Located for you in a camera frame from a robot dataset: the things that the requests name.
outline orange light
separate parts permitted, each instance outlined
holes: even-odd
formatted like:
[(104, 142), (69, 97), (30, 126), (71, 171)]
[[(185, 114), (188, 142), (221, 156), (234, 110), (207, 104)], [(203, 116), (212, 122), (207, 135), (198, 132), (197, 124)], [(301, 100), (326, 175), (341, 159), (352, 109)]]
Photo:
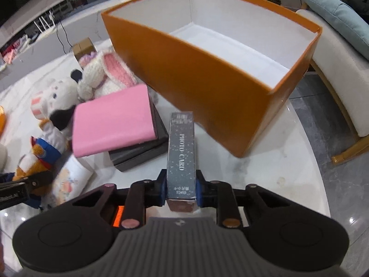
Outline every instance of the orange light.
[(118, 212), (116, 218), (114, 219), (113, 227), (119, 227), (120, 219), (123, 215), (124, 206), (118, 206)]

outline blue cushion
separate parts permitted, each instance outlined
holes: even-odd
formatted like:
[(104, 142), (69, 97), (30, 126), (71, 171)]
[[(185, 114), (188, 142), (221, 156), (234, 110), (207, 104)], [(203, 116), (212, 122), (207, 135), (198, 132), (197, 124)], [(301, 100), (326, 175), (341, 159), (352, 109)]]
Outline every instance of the blue cushion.
[(369, 60), (369, 25), (341, 0), (303, 0)]

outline orange box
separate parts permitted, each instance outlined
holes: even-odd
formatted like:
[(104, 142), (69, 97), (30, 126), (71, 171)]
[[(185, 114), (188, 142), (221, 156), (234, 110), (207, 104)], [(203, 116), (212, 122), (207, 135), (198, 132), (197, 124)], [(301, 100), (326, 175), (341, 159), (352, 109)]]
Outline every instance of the orange box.
[(132, 71), (237, 157), (288, 99), (322, 33), (266, 0), (131, 0), (102, 18)]

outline white plush toy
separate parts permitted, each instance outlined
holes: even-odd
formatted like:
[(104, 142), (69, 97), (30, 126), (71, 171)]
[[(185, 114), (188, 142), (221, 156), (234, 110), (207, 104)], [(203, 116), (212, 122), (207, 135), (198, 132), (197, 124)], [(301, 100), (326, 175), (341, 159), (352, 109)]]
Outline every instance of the white plush toy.
[(31, 101), (31, 111), (39, 120), (50, 119), (53, 125), (70, 139), (73, 113), (79, 103), (77, 82), (70, 78), (60, 80), (37, 93)]
[(85, 101), (137, 84), (131, 70), (113, 51), (85, 55), (79, 63), (83, 68), (83, 74), (77, 90), (79, 97)]

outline pink notebook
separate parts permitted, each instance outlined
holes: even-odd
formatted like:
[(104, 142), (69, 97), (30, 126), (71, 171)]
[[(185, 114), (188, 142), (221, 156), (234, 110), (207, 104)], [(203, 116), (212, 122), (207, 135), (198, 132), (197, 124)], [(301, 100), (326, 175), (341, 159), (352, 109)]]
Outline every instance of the pink notebook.
[(155, 138), (145, 84), (76, 107), (72, 137), (76, 158), (129, 147)]

